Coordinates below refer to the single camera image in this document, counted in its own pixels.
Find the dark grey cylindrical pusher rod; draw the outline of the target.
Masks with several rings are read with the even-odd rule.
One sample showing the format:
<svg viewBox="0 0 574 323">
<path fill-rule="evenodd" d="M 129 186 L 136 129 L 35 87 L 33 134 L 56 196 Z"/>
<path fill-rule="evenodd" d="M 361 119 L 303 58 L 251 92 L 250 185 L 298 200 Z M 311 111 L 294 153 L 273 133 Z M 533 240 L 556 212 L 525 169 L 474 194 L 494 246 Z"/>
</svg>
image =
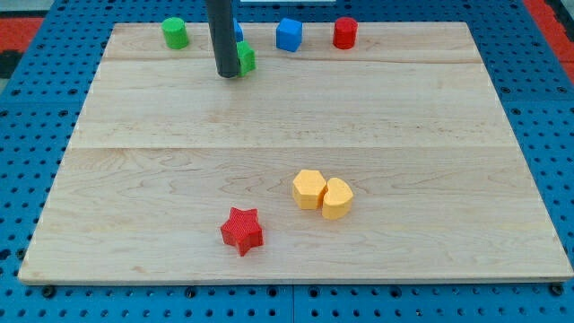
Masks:
<svg viewBox="0 0 574 323">
<path fill-rule="evenodd" d="M 231 0 L 205 0 L 217 74 L 223 78 L 239 75 Z"/>
</svg>

